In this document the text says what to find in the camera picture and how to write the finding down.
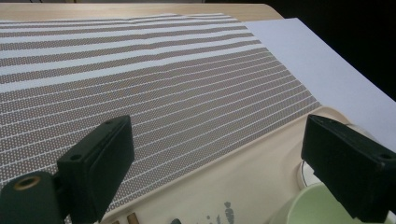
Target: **striped cloth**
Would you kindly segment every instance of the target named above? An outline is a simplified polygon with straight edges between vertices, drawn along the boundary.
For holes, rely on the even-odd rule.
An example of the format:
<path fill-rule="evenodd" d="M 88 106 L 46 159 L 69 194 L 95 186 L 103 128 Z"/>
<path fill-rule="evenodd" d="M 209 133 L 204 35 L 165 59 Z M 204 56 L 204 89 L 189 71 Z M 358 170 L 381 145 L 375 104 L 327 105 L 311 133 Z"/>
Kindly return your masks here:
<path fill-rule="evenodd" d="M 0 187 L 130 115 L 135 161 L 109 209 L 317 108 L 240 21 L 223 14 L 0 21 Z"/>

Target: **beige tray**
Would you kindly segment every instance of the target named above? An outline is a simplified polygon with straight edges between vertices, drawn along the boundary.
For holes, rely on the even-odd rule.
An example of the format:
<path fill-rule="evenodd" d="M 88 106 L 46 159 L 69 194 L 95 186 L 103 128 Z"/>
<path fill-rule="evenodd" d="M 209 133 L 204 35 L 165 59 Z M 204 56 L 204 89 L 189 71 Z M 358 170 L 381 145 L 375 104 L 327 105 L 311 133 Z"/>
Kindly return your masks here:
<path fill-rule="evenodd" d="M 329 107 L 312 114 L 349 123 Z M 305 121 L 306 115 L 114 209 L 101 223 L 129 224 L 132 213 L 140 224 L 169 224 L 176 217 L 183 224 L 268 223 L 299 192 L 296 172 Z M 233 222 L 226 217 L 226 205 L 233 210 Z"/>

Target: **green bowl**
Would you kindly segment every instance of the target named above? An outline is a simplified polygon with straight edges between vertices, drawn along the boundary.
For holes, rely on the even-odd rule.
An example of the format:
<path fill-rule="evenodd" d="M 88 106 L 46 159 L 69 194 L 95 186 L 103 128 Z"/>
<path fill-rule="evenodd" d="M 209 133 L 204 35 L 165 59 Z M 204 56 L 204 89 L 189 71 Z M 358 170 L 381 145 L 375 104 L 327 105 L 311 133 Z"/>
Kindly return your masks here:
<path fill-rule="evenodd" d="M 287 202 L 270 224 L 358 224 L 323 183 L 303 189 Z"/>

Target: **wooden table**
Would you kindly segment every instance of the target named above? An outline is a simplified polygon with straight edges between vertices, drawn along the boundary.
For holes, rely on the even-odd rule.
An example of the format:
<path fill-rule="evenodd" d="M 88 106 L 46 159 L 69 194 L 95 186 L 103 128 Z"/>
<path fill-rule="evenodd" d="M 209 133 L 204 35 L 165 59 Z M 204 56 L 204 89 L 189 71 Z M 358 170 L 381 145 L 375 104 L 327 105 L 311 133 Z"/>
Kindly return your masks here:
<path fill-rule="evenodd" d="M 31 4 L 0 3 L 0 20 L 44 21 L 79 18 L 139 17 L 162 13 L 224 13 L 240 21 L 282 19 L 264 4 Z"/>

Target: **brown dotted pattern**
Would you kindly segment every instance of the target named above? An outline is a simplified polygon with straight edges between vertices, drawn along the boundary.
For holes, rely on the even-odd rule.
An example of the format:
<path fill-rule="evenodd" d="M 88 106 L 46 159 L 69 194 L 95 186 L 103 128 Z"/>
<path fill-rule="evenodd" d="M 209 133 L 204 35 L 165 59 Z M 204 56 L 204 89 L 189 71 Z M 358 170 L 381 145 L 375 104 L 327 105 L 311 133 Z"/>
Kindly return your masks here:
<path fill-rule="evenodd" d="M 253 35 L 242 23 L 230 19 L 214 14 L 162 15 L 147 18 L 145 22 L 137 22 L 137 18 L 1 21 L 2 52 L 7 55 L 11 50 L 18 50 L 21 53 L 18 57 L 0 59 L 1 85 L 19 87 L 29 81 L 36 81 L 38 85 L 0 91 L 0 187 L 29 172 L 55 173 L 57 159 L 98 124 L 130 115 L 135 161 L 109 207 L 113 209 L 317 108 L 319 103 L 287 68 L 261 46 L 260 41 L 246 40 Z M 166 24 L 154 24 L 158 21 L 166 21 Z M 235 26 L 223 26 L 231 23 Z M 109 24 L 113 26 L 111 29 L 103 28 Z M 81 26 L 87 29 L 74 29 Z M 162 27 L 183 29 L 139 33 L 142 29 Z M 28 30 L 35 28 L 51 31 Z M 128 35 L 108 36 L 114 31 Z M 239 33 L 213 36 L 223 31 Z M 86 32 L 97 33 L 97 36 L 78 38 Z M 191 34 L 207 35 L 207 38 L 161 43 L 150 40 Z M 61 40 L 61 35 L 70 35 L 70 38 Z M 17 43 L 9 41 L 10 36 L 15 40 L 24 36 L 35 39 Z M 147 40 L 144 45 L 128 45 L 142 36 Z M 229 40 L 237 41 L 207 46 Z M 125 45 L 117 48 L 107 45 L 120 41 Z M 96 50 L 61 51 L 64 47 L 98 43 L 102 47 Z M 180 49 L 192 44 L 197 47 Z M 172 50 L 156 53 L 164 47 L 172 47 Z M 53 51 L 48 55 L 23 54 L 24 50 L 35 49 Z M 149 49 L 154 54 L 137 55 L 141 49 Z M 122 58 L 120 53 L 125 52 L 136 55 Z M 204 53 L 205 57 L 190 58 L 198 53 Z M 99 56 L 106 56 L 106 60 L 96 61 Z M 164 59 L 176 56 L 178 60 L 164 63 Z M 42 65 L 88 58 L 90 63 L 83 65 L 70 63 L 67 67 L 51 69 Z M 151 66 L 134 66 L 146 62 Z M 37 69 L 30 71 L 28 65 Z M 130 65 L 131 69 L 117 70 L 124 65 Z M 10 66 L 18 67 L 9 73 Z M 108 68 L 116 72 L 105 74 Z M 99 76 L 84 77 L 87 71 L 95 71 Z M 81 78 L 47 83 L 47 80 L 70 75 Z"/>

